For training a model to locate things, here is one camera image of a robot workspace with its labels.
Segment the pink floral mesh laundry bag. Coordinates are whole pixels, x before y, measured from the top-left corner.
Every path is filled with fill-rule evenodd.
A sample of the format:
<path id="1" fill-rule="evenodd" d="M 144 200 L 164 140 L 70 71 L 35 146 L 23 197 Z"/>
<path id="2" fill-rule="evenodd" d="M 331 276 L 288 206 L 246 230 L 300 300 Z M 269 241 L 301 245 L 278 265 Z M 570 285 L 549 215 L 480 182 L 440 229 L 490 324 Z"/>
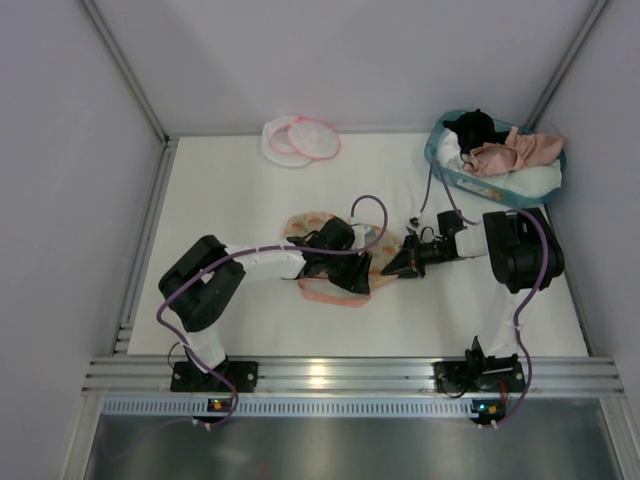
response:
<path id="1" fill-rule="evenodd" d="M 320 230 L 333 214 L 323 211 L 311 211 L 290 217 L 285 224 L 283 236 L 306 236 L 315 230 Z M 297 285 L 306 300 L 336 305 L 341 307 L 359 308 L 365 306 L 372 294 L 394 282 L 396 275 L 382 276 L 381 271 L 400 252 L 403 240 L 393 232 L 386 231 L 381 241 L 370 250 L 372 256 L 369 267 L 368 282 L 370 292 L 368 294 L 351 293 L 332 284 L 326 273 L 316 277 L 299 279 Z"/>

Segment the pink garment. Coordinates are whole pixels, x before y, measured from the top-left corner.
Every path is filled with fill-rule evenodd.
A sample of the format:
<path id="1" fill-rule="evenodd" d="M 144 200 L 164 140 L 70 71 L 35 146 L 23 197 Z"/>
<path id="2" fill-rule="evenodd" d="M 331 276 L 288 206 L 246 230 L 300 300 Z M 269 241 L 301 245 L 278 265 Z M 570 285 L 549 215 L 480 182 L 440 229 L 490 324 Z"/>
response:
<path id="1" fill-rule="evenodd" d="M 559 158 L 564 144 L 563 136 L 522 134 L 517 127 L 512 127 L 503 143 L 484 143 L 471 149 L 463 169 L 483 178 L 549 166 Z"/>

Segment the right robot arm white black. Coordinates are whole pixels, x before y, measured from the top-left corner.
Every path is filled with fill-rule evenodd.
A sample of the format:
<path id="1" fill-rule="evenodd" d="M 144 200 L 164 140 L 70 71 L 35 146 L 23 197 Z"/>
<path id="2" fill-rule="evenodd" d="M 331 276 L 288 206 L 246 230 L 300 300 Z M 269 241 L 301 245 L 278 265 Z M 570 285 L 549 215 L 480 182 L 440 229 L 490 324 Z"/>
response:
<path id="1" fill-rule="evenodd" d="M 538 208 L 485 213 L 466 224 L 454 210 L 437 215 L 438 232 L 425 241 L 409 233 L 400 252 L 382 270 L 384 276 L 422 278 L 432 265 L 486 257 L 494 288 L 481 304 L 481 329 L 472 347 L 487 357 L 522 351 L 523 315 L 542 290 L 563 274 L 564 253 Z"/>

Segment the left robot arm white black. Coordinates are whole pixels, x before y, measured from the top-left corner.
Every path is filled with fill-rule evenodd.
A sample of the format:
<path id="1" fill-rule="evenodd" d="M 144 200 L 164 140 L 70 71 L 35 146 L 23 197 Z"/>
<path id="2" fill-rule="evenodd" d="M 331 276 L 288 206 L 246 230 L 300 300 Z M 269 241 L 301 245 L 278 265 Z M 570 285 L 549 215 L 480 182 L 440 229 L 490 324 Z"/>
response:
<path id="1" fill-rule="evenodd" d="M 272 279 L 326 279 L 355 295 L 370 293 L 370 248 L 381 234 L 369 225 L 338 217 L 306 234 L 259 248 L 232 247 L 213 235 L 201 237 L 161 277 L 161 308 L 171 309 L 182 325 L 178 334 L 190 363 L 209 374 L 227 355 L 217 321 L 238 288 Z"/>

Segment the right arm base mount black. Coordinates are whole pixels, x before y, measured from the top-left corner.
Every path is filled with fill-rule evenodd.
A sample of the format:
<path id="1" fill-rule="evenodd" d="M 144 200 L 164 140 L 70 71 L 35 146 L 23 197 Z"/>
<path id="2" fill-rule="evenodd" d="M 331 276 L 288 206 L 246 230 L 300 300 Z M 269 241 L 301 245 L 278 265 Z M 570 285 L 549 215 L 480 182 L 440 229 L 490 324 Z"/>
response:
<path id="1" fill-rule="evenodd" d="M 521 393 L 525 375 L 517 354 L 486 356 L 478 337 L 463 360 L 442 360 L 433 367 L 436 390 L 450 398 L 467 393 Z"/>

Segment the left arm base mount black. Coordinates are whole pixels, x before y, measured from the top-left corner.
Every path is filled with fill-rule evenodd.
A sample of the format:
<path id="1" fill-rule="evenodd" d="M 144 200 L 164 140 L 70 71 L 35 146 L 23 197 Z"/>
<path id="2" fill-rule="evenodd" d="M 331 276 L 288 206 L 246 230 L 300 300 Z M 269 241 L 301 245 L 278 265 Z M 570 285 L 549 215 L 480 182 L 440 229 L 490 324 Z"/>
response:
<path id="1" fill-rule="evenodd" d="M 179 360 L 173 355 L 180 346 L 173 344 L 166 356 L 170 367 L 170 390 L 180 393 L 218 393 L 230 388 L 217 377 L 201 370 L 190 358 Z M 223 376 L 239 393 L 251 393 L 257 385 L 258 363 L 255 361 L 225 360 L 215 371 Z"/>

